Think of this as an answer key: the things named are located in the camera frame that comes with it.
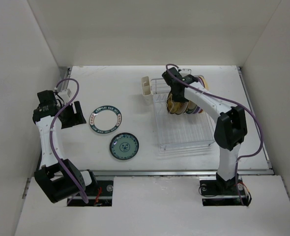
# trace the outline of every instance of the black mount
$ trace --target black mount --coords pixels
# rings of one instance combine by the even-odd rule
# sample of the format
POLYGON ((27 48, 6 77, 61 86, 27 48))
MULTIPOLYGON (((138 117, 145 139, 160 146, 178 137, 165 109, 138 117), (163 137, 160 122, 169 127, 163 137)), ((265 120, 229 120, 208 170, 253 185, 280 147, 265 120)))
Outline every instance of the black mount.
POLYGON ((231 151, 244 141, 247 133, 245 112, 242 107, 232 107, 230 111, 221 113, 217 118, 214 138, 220 147, 231 151))
MULTIPOLYGON (((40 103, 37 109, 33 111, 32 120, 34 123, 47 116, 54 117, 60 109, 57 106, 57 100, 53 91, 45 90, 37 93, 37 96, 40 103)), ((73 106, 70 104, 59 115, 58 118, 62 123, 62 129, 69 128, 78 124, 86 124, 80 102, 74 102, 74 106, 76 113, 74 113, 73 106)))
MULTIPOLYGON (((240 189, 242 202, 245 206, 251 203, 251 197, 247 196, 244 190, 240 189)), ((216 179, 200 180, 200 194, 203 196, 203 206, 242 206, 240 197, 235 185, 235 178, 224 181, 217 173, 216 179)))
MULTIPOLYGON (((81 172, 68 159, 63 160, 63 163, 72 173, 72 175, 81 185, 81 187, 85 190, 85 181, 81 172)), ((89 174, 92 180, 92 183, 90 185, 96 186, 97 181, 92 171, 89 171, 89 174)), ((56 163, 49 167, 42 167, 40 170, 34 173, 34 176, 36 182, 52 203, 56 203, 62 199, 79 193, 78 187, 75 185, 71 177, 66 173, 66 171, 59 163, 56 163), (52 180, 55 177, 55 174, 59 171, 61 171, 63 176, 52 180)))
MULTIPOLYGON (((182 77, 175 67, 169 69, 169 71, 178 79, 182 80, 186 84, 191 84, 193 82, 198 82, 198 79, 193 75, 187 75, 182 77)), ((188 100, 184 97, 185 85, 179 83, 175 80, 167 71, 162 74, 166 84, 171 88, 171 94, 173 95, 173 101, 175 102, 187 102, 188 100)))
POLYGON ((73 198, 67 206, 69 207, 111 207, 112 206, 112 195, 113 195, 113 180, 98 180, 98 185, 89 185, 86 187, 86 194, 88 197, 88 203, 84 203, 81 198, 73 198))

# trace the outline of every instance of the cable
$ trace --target cable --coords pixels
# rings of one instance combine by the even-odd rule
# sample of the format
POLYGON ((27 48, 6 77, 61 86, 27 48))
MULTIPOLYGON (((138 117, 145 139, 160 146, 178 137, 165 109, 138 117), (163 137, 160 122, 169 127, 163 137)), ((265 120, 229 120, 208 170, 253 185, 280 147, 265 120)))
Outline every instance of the cable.
POLYGON ((69 203, 74 199, 74 197, 77 195, 77 193, 76 194, 74 194, 68 201, 67 201, 67 203, 66 203, 66 205, 68 206, 69 205, 69 203))
MULTIPOLYGON (((186 87, 188 88, 191 88, 191 89, 194 89, 195 91, 197 92, 200 92, 202 93, 203 91, 202 90, 199 90, 198 88, 195 88, 191 85, 187 85, 185 82, 183 82, 182 80, 178 79, 176 76, 174 76, 170 70, 168 69, 168 66, 174 66, 176 67, 177 69, 179 69, 179 67, 175 64, 167 64, 166 65, 166 71, 168 72, 168 74, 173 77, 176 81, 178 81, 179 83, 185 85, 186 87)), ((240 198, 240 201, 241 201, 241 204, 243 205, 243 201, 242 201, 242 197, 241 197, 241 194, 240 194, 240 191, 238 189, 238 163, 239 163, 239 160, 241 158, 245 158, 245 157, 252 157, 252 156, 255 156, 257 155, 263 148, 263 132, 262 132, 262 127, 259 123, 259 121, 257 120, 257 118, 255 117, 255 115, 248 109, 246 108, 245 106, 243 106, 241 103, 238 103, 236 101, 233 101, 233 100, 230 100, 230 99, 227 99, 227 98, 224 98, 224 97, 220 97, 220 96, 217 96, 217 95, 214 95, 214 94, 210 94, 210 93, 207 93, 207 92, 204 92, 205 95, 209 96, 209 97, 214 97, 214 98, 217 98, 217 99, 220 99, 220 100, 224 100, 224 101, 227 101, 227 102, 230 102, 230 103, 233 103, 235 105, 238 105, 240 107, 242 107, 244 110, 247 111, 247 113, 249 113, 249 115, 253 118, 255 124, 257 125, 258 129, 259 129, 259 138, 260 138, 260 146, 258 148, 258 150, 252 154, 248 154, 248 155, 242 155, 242 156, 239 156, 237 158, 237 162, 236 162, 236 165, 235 165, 235 171, 234 171, 234 175, 235 175, 235 184, 236 184, 236 187, 237 187, 237 192, 238 192, 238 195, 239 195, 239 198, 240 198)))
POLYGON ((60 95, 58 94, 58 92, 54 92, 54 93, 55 93, 55 95, 56 95, 59 99, 62 100, 63 105, 65 105, 65 102, 64 102, 63 98, 60 97, 60 95))
POLYGON ((61 103, 60 99, 57 99, 57 101, 59 102, 59 104, 60 104, 60 107, 63 107, 63 106, 64 106, 64 105, 62 105, 62 103, 61 103))
POLYGON ((95 203, 94 203, 94 205, 97 203, 97 202, 99 202, 99 197, 100 197, 100 194, 102 193, 102 188, 101 187, 99 187, 98 188, 98 194, 97 194, 97 196, 96 196, 96 198, 95 198, 95 203))
POLYGON ((55 146, 53 145, 53 137, 52 137, 52 134, 53 134, 53 127, 54 127, 54 124, 58 118, 58 116, 61 114, 61 112, 63 112, 63 110, 68 106, 70 105, 75 97, 77 96, 79 90, 80 90, 80 85, 79 83, 74 80, 74 79, 63 79, 63 80, 60 80, 57 84, 56 87, 59 86, 59 84, 61 84, 62 82, 64 81, 67 81, 67 80, 71 80, 71 81, 74 81, 77 85, 77 89, 76 89, 76 93, 74 94, 74 96, 72 97, 72 99, 66 103, 59 111, 58 113, 55 115, 55 117, 53 118, 52 122, 51 122, 51 125, 50 125, 50 133, 49 133, 49 136, 50 136, 50 147, 52 149, 52 152, 54 154, 54 156, 56 157, 58 163, 62 166, 62 168, 65 170, 65 172, 70 176, 70 178, 73 180, 73 182, 75 183, 75 185, 78 187, 79 191, 80 191, 80 195, 83 199, 83 201, 87 204, 88 203, 88 197, 87 197, 87 194, 85 193, 85 190, 82 188, 82 186, 80 185, 80 183, 78 183, 78 181, 76 180, 76 178, 72 175, 72 173, 68 170, 68 168, 65 166, 65 164, 63 163, 63 161, 61 160, 61 158, 58 156, 57 152, 56 152, 56 149, 55 149, 55 146))
POLYGON ((199 194, 203 197, 206 197, 206 198, 213 198, 213 197, 218 196, 218 195, 203 195, 202 190, 201 190, 201 186, 199 187, 199 194))
MULTIPOLYGON (((202 80, 202 78, 200 76, 198 76, 197 79, 202 84, 202 86, 205 87, 205 83, 202 80)), ((195 111, 193 112, 193 114, 202 113, 202 111, 203 111, 203 109, 197 105, 197 107, 196 107, 195 111)))
POLYGON ((243 182, 240 182, 238 184, 242 184, 245 187, 245 189, 247 190, 248 194, 249 194, 249 200, 248 200, 248 203, 247 203, 247 207, 248 207, 250 205, 251 201, 252 201, 252 196, 251 196, 250 190, 248 189, 248 187, 243 182))

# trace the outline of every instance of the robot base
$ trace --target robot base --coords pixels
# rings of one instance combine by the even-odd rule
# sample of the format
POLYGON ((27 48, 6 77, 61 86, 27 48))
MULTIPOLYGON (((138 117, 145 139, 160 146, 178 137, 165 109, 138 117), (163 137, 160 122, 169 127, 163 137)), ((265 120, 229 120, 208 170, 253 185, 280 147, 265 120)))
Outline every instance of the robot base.
MULTIPOLYGON (((242 197, 242 202, 248 206, 251 202, 250 197, 246 195, 243 185, 238 185, 242 197)), ((203 196, 203 206, 242 206, 235 185, 222 189, 218 186, 216 179, 200 180, 199 193, 203 196)))
POLYGON ((103 180, 96 178, 98 185, 89 185, 86 187, 86 194, 88 197, 88 203, 84 203, 80 194, 77 194, 67 205, 68 207, 111 207, 112 206, 112 194, 114 188, 114 181, 103 180))

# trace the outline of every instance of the colorful plate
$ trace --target colorful plate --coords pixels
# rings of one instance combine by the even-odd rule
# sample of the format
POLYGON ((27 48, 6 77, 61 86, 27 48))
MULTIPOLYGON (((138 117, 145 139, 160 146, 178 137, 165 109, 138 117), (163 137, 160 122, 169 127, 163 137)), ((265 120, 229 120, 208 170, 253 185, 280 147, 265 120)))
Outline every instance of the colorful plate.
POLYGON ((139 141, 130 133, 121 133, 111 140, 110 152, 118 160, 129 160, 139 151, 139 141))
POLYGON ((175 114, 176 111, 180 108, 180 105, 180 102, 173 101, 173 95, 171 94, 171 92, 169 92, 167 99, 167 111, 169 112, 169 114, 175 114))
POLYGON ((181 102, 179 109, 175 112, 177 115, 183 114, 188 108, 189 102, 181 102))
POLYGON ((197 105, 192 102, 192 101, 189 101, 189 104, 188 104, 188 108, 186 109, 186 114, 191 114, 193 113, 196 109, 197 109, 197 105))

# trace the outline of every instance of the white wall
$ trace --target white wall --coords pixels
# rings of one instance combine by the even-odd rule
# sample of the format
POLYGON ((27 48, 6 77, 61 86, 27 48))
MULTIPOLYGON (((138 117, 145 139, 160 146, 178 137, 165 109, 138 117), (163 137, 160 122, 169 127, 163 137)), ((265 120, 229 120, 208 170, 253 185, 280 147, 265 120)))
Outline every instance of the white wall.
POLYGON ((0 0, 0 236, 14 233, 27 177, 40 154, 36 93, 59 73, 26 0, 0 0))
POLYGON ((272 165, 290 194, 290 0, 282 0, 242 71, 272 165))
POLYGON ((280 0, 29 0, 66 65, 243 65, 280 0))

